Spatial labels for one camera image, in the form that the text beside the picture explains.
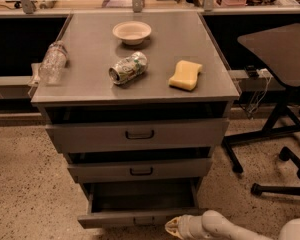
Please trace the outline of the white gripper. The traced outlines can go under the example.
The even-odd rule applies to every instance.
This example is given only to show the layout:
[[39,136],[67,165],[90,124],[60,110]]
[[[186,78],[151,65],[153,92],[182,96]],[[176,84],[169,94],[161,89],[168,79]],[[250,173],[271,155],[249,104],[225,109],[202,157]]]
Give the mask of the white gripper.
[[175,217],[165,224],[165,230],[179,239],[201,239],[203,236],[200,216],[183,215]]

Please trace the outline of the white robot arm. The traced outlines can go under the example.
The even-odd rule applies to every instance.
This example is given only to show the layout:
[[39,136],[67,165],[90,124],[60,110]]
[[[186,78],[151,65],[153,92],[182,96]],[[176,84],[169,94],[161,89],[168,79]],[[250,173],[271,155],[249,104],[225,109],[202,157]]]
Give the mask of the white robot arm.
[[[165,224],[165,230],[180,240],[273,240],[233,224],[214,210],[207,210],[200,216],[177,216]],[[300,240],[300,218],[287,222],[278,240]]]

